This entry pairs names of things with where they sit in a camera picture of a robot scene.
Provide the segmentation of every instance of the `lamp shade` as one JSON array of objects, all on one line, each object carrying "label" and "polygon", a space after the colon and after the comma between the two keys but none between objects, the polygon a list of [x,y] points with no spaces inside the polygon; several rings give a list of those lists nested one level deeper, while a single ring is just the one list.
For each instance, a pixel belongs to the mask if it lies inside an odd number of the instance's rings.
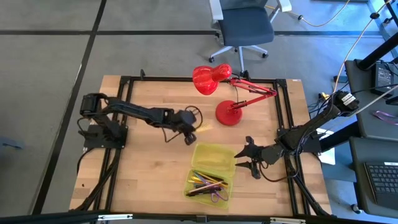
[{"label": "lamp shade", "polygon": [[232,74],[228,64],[221,64],[215,68],[199,66],[193,70],[192,80],[196,89],[203,95],[210,95],[216,91],[218,83],[227,79]]}]

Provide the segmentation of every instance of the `gray chair back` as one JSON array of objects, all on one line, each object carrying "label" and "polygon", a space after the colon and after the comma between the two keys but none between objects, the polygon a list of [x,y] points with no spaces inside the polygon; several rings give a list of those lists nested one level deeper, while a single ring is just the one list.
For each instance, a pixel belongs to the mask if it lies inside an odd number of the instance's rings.
[{"label": "gray chair back", "polygon": [[241,9],[245,7],[264,7],[268,0],[220,0],[221,9]]}]

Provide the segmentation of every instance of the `wooden tabletop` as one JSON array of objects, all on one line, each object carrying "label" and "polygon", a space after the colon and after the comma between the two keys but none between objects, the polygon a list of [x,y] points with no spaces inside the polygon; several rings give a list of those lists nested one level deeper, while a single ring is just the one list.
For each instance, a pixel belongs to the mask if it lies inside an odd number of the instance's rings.
[{"label": "wooden tabletop", "polygon": [[[100,92],[116,96],[120,76],[104,76]],[[271,87],[271,84],[260,84]],[[300,80],[287,80],[289,98],[295,125],[308,121],[308,110]],[[256,97],[247,90],[238,89],[239,101]],[[252,136],[259,146],[274,144],[278,128],[275,99],[269,98],[243,108],[243,118],[233,127],[223,126],[215,118],[215,108],[223,100],[235,100],[236,90],[227,83],[220,83],[210,96],[201,95],[191,82],[136,81],[132,89],[131,103],[151,107],[168,107],[183,110],[195,105],[203,113],[204,123],[211,127],[196,133],[197,142],[216,143],[240,152],[245,136]],[[284,98],[281,96],[282,109]],[[141,120],[128,118],[129,132],[114,189],[111,210],[114,212],[176,213],[209,215],[279,215],[291,216],[287,181],[272,183],[251,177],[249,169],[237,167],[233,178],[233,193],[229,209],[203,205],[183,196],[183,188],[189,170],[195,143],[186,146],[183,136],[169,143],[164,142],[160,129],[155,129]],[[166,131],[168,138],[173,132]],[[95,149],[82,160],[76,180],[70,208],[79,206],[94,188],[100,175],[104,149]],[[317,202],[331,212],[317,158],[311,154],[301,155],[305,183]],[[239,158],[238,162],[248,161]],[[286,176],[284,160],[279,159],[264,171],[272,179]],[[101,208],[106,198],[104,191]],[[302,201],[296,186],[299,211]]]}]

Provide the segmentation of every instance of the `red desk lamp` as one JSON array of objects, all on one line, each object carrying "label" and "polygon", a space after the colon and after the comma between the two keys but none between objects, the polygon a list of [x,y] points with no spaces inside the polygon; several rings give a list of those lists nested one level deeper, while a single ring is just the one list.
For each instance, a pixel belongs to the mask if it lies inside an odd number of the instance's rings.
[{"label": "red desk lamp", "polygon": [[276,96],[277,92],[271,88],[256,85],[240,78],[230,78],[232,69],[228,64],[221,64],[215,68],[209,66],[199,66],[193,70],[193,84],[203,95],[210,95],[216,91],[218,83],[226,80],[231,86],[249,90],[251,93],[257,93],[261,96],[249,100],[234,102],[232,100],[222,101],[216,108],[217,120],[227,126],[238,124],[242,118],[242,107]]}]

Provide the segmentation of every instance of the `keyboard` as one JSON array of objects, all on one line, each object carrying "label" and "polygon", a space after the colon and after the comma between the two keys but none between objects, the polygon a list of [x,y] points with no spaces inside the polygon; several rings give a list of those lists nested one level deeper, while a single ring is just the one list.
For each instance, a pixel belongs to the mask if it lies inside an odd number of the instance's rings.
[{"label": "keyboard", "polygon": [[398,162],[365,162],[375,202],[398,210]]}]

